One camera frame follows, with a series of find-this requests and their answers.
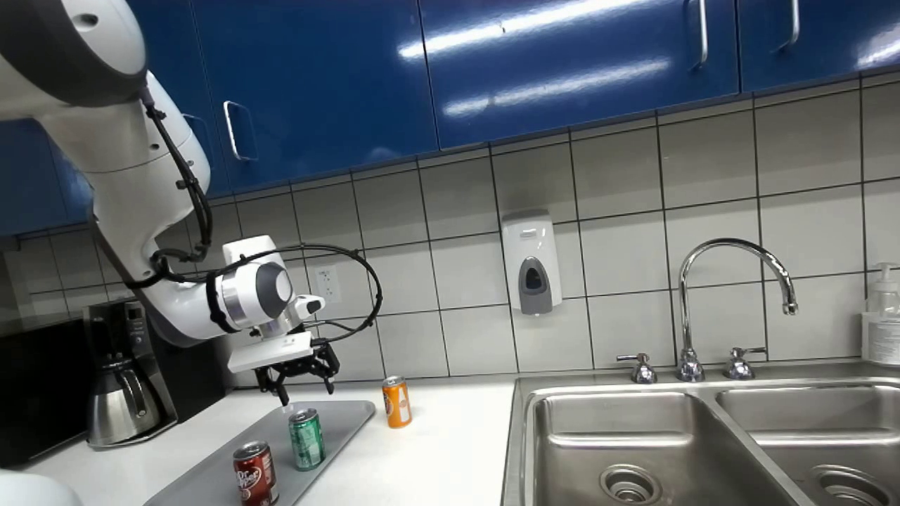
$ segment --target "cabinet door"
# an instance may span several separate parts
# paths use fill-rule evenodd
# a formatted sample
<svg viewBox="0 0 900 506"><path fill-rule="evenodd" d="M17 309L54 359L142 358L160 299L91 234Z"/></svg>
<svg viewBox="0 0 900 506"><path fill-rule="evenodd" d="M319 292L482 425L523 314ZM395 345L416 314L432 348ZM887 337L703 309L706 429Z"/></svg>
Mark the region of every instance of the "cabinet door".
<svg viewBox="0 0 900 506"><path fill-rule="evenodd" d="M0 123L0 237L68 224L79 220L69 210L51 137L38 123Z"/></svg>
<svg viewBox="0 0 900 506"><path fill-rule="evenodd" d="M736 15L748 93L900 61L897 0L736 0Z"/></svg>
<svg viewBox="0 0 900 506"><path fill-rule="evenodd" d="M146 67L160 79L204 148L210 164L207 193L222 193L224 157L222 137L212 136L219 112L207 95L191 5L189 0L128 0L128 5L142 30Z"/></svg>
<svg viewBox="0 0 900 506"><path fill-rule="evenodd" d="M478 144L736 93L731 0L421 0L437 144Z"/></svg>
<svg viewBox="0 0 900 506"><path fill-rule="evenodd" d="M432 148L416 0L193 0L228 190Z"/></svg>

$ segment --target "robotic arm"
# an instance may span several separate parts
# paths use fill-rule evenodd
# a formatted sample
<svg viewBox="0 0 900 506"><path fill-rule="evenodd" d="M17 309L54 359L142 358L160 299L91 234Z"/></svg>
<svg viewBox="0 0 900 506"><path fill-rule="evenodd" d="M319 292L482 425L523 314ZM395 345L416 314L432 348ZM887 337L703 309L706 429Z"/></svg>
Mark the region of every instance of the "robotic arm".
<svg viewBox="0 0 900 506"><path fill-rule="evenodd" d="M324 302L291 292L271 240L224 245L228 266L201 279L167 272L153 240L191 210L207 227L210 169L146 70L124 0L0 0L0 122L13 119L38 122L87 178L104 248L165 339L191 345L253 330L249 345L228 359L229 370L255 370L281 401L287 375L311 370L328 384L336 358L304 330Z"/></svg>

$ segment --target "sink basin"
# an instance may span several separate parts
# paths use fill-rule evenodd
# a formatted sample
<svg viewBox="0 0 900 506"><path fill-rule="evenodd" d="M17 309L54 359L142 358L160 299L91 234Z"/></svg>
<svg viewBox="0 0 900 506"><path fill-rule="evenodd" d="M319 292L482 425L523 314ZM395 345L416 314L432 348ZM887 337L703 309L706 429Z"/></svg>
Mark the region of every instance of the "sink basin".
<svg viewBox="0 0 900 506"><path fill-rule="evenodd" d="M740 389L717 401L816 503L897 506L897 384Z"/></svg>
<svg viewBox="0 0 900 506"><path fill-rule="evenodd" d="M786 503L714 413L681 391L536 394L527 420L527 503Z"/></svg>

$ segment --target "faucet handle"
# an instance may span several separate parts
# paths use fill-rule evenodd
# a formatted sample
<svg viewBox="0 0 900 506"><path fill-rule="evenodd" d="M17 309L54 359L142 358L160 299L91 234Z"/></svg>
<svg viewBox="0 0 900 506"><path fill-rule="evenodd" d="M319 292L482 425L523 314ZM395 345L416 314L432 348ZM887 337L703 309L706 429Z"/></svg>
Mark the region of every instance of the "faucet handle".
<svg viewBox="0 0 900 506"><path fill-rule="evenodd" d="M731 379L754 379L754 369L750 362L744 359L744 355L764 355L768 348L764 345L755 345L755 348L740 348L733 345L731 348L731 358L724 362L724 376Z"/></svg>
<svg viewBox="0 0 900 506"><path fill-rule="evenodd" d="M650 365L650 355L640 355L640 352L637 355L619 355L615 362L633 362L633 369L630 369L633 382L654 382L658 379Z"/></svg>

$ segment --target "orange can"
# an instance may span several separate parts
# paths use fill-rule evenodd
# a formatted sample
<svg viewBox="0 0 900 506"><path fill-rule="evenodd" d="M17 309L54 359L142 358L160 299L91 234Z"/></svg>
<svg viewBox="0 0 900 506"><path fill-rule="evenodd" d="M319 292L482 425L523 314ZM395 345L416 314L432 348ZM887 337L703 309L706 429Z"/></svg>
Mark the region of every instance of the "orange can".
<svg viewBox="0 0 900 506"><path fill-rule="evenodd" d="M381 396L385 396L387 427L404 427L414 422L409 391L404 389L404 379L385 376Z"/></svg>

